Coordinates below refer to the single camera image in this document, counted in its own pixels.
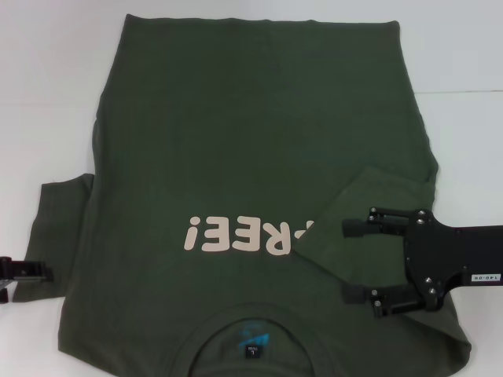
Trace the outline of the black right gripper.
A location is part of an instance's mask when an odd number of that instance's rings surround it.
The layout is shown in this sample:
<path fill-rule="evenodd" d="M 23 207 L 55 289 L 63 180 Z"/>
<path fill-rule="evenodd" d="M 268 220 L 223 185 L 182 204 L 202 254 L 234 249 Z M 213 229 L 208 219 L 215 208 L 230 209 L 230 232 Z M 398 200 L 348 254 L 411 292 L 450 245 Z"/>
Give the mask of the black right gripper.
<path fill-rule="evenodd" d="M 404 238 L 406 274 L 413 285 L 346 284 L 347 304 L 369 303 L 376 318 L 443 307 L 458 287 L 502 285 L 502 227 L 450 227 L 431 211 L 371 207 L 365 220 L 342 220 L 345 238 L 385 234 Z"/>

